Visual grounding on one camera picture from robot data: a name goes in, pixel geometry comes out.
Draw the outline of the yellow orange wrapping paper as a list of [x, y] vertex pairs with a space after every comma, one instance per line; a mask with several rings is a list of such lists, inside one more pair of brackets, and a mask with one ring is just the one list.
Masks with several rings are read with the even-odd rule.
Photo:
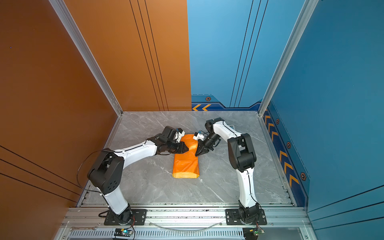
[[200, 176], [199, 161], [198, 157], [195, 156], [198, 141], [194, 139], [193, 134], [185, 135], [181, 140], [189, 148], [189, 151], [175, 155], [172, 176], [176, 179], [197, 179]]

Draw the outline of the left green circuit board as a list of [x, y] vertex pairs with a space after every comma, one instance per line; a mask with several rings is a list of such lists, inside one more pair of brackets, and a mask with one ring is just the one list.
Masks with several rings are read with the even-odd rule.
[[133, 239], [134, 236], [135, 236], [135, 234], [134, 234], [133, 229], [127, 229], [127, 228], [118, 229], [118, 228], [116, 228], [115, 232], [114, 232], [114, 237], [116, 239]]

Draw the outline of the green circuit board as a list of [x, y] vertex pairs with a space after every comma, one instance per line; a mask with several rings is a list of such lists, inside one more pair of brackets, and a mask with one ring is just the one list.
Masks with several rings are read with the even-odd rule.
[[243, 236], [245, 240], [257, 240], [259, 237], [259, 230], [255, 228], [243, 228]]
[[116, 239], [133, 239], [134, 236], [135, 236], [135, 234], [134, 234], [133, 229], [127, 229], [127, 228], [118, 229], [118, 228], [116, 228], [115, 232], [114, 232], [114, 237]]

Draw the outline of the left aluminium corner post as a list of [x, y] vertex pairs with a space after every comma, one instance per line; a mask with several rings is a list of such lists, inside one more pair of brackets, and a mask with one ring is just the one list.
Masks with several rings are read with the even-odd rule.
[[103, 74], [99, 64], [97, 63], [91, 49], [89, 48], [85, 38], [83, 37], [79, 27], [72, 17], [66, 3], [62, 0], [49, 0], [51, 6], [65, 27], [67, 33], [81, 54], [83, 60], [93, 74], [107, 100], [112, 106], [118, 117], [123, 115], [123, 109], [119, 104], [112, 88], [110, 87], [105, 75]]

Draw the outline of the right green circuit board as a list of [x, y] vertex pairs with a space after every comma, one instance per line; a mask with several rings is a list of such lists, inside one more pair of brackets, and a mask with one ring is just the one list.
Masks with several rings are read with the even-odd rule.
[[245, 240], [257, 240], [259, 237], [259, 230], [255, 228], [243, 228], [243, 236]]

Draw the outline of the aluminium front rail frame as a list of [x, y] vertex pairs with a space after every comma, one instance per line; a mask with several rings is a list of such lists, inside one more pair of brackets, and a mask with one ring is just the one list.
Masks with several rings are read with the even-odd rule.
[[[146, 209], [143, 226], [105, 226], [107, 208], [85, 206], [70, 208], [55, 238], [57, 240], [245, 240], [243, 228], [259, 230], [258, 240], [314, 240], [315, 231], [303, 208], [290, 205], [262, 205], [265, 226], [229, 226], [226, 209], [233, 204], [133, 205]], [[116, 239], [115, 229], [133, 229], [133, 239]]]

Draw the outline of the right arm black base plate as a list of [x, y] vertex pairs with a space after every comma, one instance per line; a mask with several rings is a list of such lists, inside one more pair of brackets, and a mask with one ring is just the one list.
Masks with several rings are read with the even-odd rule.
[[268, 224], [265, 211], [263, 209], [256, 212], [243, 211], [240, 209], [226, 209], [226, 223], [229, 226], [245, 225], [245, 226], [265, 226]]

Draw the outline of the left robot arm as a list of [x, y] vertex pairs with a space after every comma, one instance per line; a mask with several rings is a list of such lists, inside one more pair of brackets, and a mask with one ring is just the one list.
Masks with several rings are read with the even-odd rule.
[[161, 153], [184, 154], [189, 148], [177, 140], [151, 140], [121, 150], [103, 149], [88, 172], [88, 179], [100, 191], [109, 206], [108, 214], [119, 225], [131, 224], [133, 213], [125, 199], [120, 183], [124, 168]]

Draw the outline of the aluminium corner post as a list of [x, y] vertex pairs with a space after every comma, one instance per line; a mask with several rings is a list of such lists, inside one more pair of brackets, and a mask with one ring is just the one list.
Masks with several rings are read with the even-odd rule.
[[79, 27], [72, 17], [66, 3], [62, 0], [49, 0], [51, 6], [65, 27], [67, 33], [81, 54], [83, 60], [93, 74], [107, 100], [112, 106], [118, 117], [123, 115], [123, 109], [119, 104], [112, 88], [110, 87], [105, 75], [103, 74], [99, 64], [97, 63], [91, 49], [89, 48], [85, 38], [83, 37]]
[[293, 30], [275, 69], [275, 72], [271, 78], [271, 81], [267, 87], [263, 100], [258, 110], [258, 114], [262, 117], [267, 110], [269, 103], [286, 71], [286, 68], [297, 48], [298, 43], [313, 15], [313, 12], [318, 4], [319, 0], [306, 0], [300, 11], [300, 14], [295, 22]]

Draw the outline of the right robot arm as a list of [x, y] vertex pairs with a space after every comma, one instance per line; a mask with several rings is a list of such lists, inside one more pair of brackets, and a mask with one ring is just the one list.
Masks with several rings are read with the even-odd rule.
[[206, 121], [208, 134], [196, 132], [193, 139], [198, 141], [195, 156], [213, 151], [216, 145], [225, 141], [228, 146], [229, 162], [236, 170], [239, 186], [239, 215], [245, 224], [251, 224], [262, 211], [257, 201], [254, 184], [254, 168], [257, 155], [249, 134], [241, 134], [231, 128], [222, 118]]

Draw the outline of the right aluminium corner post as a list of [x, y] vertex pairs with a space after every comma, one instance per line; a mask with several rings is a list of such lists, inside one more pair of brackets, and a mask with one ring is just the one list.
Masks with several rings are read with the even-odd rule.
[[275, 72], [271, 78], [271, 81], [267, 87], [263, 100], [258, 110], [258, 114], [262, 117], [267, 110], [269, 103], [286, 71], [286, 68], [297, 48], [298, 43], [313, 15], [313, 12], [318, 4], [319, 0], [306, 0], [300, 11], [300, 14], [295, 22], [293, 30], [275, 69]]

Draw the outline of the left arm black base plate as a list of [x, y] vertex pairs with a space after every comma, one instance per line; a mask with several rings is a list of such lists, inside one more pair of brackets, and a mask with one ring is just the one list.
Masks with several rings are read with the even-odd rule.
[[112, 210], [107, 211], [104, 221], [105, 226], [143, 226], [147, 218], [146, 209], [128, 209], [120, 215], [115, 214]]

